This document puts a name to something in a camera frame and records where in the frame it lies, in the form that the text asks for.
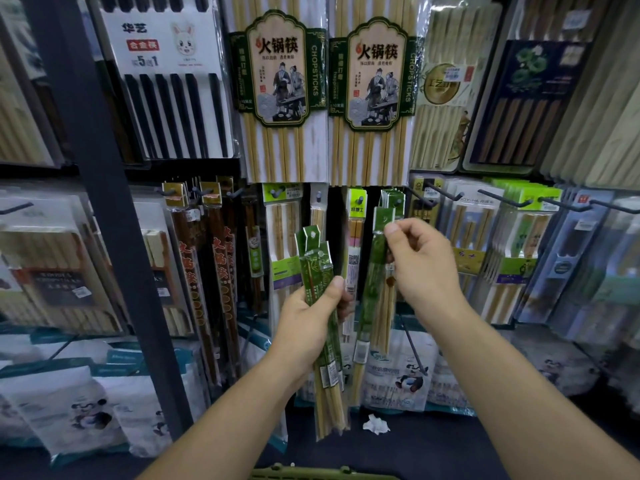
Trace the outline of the person's right hand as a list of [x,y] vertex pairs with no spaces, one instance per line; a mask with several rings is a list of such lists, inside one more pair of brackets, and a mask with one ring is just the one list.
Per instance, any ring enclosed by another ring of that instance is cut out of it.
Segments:
[[397,282],[401,294],[425,329],[434,334],[461,329],[474,318],[462,295],[449,241],[416,218],[385,227],[386,235],[413,236],[413,282]]

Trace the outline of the green bamboo chopstick packet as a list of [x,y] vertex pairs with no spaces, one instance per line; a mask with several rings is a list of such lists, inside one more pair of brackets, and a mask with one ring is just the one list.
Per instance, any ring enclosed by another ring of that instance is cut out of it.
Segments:
[[359,408],[362,402],[362,383],[372,341],[374,318],[386,277],[387,240],[385,227],[394,221],[395,209],[375,207],[369,263],[361,300],[361,315],[353,354],[351,396],[349,406]]
[[305,290],[305,301],[309,306],[312,306],[322,294],[319,264],[320,237],[321,234],[316,225],[306,226],[296,233],[300,274]]
[[[328,243],[308,241],[305,253],[300,256],[300,265],[305,300],[309,306],[313,306],[324,295],[334,277]],[[317,441],[332,433],[341,435],[350,427],[338,325],[338,313],[334,308],[329,314],[322,352],[314,363]]]

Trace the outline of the person's right forearm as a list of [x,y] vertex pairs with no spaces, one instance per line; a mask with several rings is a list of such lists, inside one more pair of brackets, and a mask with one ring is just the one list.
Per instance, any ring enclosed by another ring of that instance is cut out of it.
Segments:
[[427,304],[419,318],[512,480],[640,480],[640,460],[468,305]]

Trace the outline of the yellow-green header chopstick packet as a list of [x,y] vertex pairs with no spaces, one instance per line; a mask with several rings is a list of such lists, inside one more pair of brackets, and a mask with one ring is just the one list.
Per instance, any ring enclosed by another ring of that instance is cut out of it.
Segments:
[[349,187],[346,190],[346,224],[342,277],[346,290],[356,302],[362,240],[367,207],[367,192],[361,187]]

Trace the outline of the dark chopstick packet green label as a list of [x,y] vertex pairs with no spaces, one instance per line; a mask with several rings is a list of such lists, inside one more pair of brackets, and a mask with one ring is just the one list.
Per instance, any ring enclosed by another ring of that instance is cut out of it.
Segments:
[[259,315],[263,313],[264,264],[257,194],[252,191],[246,191],[242,197],[242,203],[245,213],[246,246],[252,280],[252,309],[254,314]]

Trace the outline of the long red-brown chopstick packet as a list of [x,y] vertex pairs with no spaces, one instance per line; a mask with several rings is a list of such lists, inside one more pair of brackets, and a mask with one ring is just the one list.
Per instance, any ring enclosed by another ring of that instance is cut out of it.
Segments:
[[229,380],[241,377],[241,359],[237,333],[235,234],[224,217],[223,193],[219,182],[200,182],[199,191],[207,213],[211,246],[221,303],[221,317],[225,329],[228,352]]
[[180,266],[191,309],[192,322],[202,347],[210,396],[221,387],[217,336],[211,322],[204,265],[207,263],[204,217],[184,182],[162,183],[161,195],[172,218]]

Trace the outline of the clear boxed chopstick set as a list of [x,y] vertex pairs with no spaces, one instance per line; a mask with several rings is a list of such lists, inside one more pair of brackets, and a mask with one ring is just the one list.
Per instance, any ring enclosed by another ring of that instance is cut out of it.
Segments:
[[0,314],[19,325],[123,335],[127,323],[78,194],[0,190]]
[[183,289],[169,213],[160,201],[150,198],[135,198],[134,208],[170,335],[192,337],[195,332]]

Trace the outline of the gold label chopstick packet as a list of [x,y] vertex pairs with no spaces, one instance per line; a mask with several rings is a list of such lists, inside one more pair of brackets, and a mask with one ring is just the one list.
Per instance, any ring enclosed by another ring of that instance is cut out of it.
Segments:
[[433,0],[424,43],[410,169],[453,172],[463,156],[502,5]]

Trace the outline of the green shopping basket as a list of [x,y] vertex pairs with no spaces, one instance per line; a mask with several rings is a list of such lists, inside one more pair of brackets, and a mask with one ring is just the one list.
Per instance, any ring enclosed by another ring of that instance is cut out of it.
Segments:
[[249,480],[400,480],[391,475],[357,472],[350,467],[313,468],[295,464],[275,463],[265,468],[254,468]]

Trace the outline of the large green label chopstick packet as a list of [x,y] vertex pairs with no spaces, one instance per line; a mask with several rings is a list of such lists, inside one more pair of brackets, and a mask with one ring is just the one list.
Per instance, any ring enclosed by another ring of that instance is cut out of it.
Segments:
[[221,0],[252,183],[328,183],[327,0]]
[[330,184],[408,181],[433,0],[329,0]]

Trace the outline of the grey-blue chopstick packets row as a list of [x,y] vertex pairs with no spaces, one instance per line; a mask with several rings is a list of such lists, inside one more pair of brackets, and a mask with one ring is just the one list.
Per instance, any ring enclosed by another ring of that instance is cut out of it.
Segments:
[[[638,193],[562,189],[569,204],[594,199],[640,209]],[[640,215],[597,205],[583,213],[559,209],[513,318],[583,346],[616,346],[640,318]]]

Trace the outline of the dark blue chopstick packet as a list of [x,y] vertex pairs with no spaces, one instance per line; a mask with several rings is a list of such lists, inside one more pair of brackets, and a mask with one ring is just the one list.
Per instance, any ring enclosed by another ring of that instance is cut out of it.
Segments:
[[540,164],[612,0],[509,0],[461,169]]

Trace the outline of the row of pale chopstick packets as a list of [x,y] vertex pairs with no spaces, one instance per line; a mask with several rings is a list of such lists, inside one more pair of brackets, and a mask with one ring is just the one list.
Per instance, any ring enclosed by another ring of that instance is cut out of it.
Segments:
[[640,192],[640,0],[612,0],[539,171]]

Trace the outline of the dark metal shelf upright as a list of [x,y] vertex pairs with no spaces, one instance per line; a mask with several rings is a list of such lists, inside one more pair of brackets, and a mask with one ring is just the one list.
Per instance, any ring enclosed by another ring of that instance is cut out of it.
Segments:
[[174,445],[193,425],[76,0],[21,0]]

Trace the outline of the white packet of black chopsticks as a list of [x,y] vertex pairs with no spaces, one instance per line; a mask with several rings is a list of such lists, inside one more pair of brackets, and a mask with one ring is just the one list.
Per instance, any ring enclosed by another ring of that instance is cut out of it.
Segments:
[[239,156],[218,0],[86,0],[149,161]]

